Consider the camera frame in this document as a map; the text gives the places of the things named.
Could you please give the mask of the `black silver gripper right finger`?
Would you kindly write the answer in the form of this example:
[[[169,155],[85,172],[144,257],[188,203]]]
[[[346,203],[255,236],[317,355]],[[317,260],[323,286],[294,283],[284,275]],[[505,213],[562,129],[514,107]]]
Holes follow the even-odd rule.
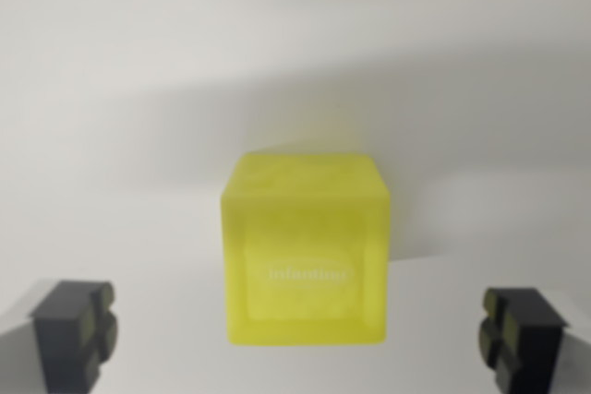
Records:
[[[490,287],[483,308],[478,347],[500,393],[590,391],[590,314],[566,293]]]

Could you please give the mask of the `black silver gripper left finger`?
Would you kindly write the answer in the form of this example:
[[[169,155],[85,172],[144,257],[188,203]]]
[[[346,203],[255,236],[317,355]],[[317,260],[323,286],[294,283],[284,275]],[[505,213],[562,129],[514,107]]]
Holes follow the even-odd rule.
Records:
[[[3,393],[90,393],[113,355],[109,281],[43,279],[1,313]]]

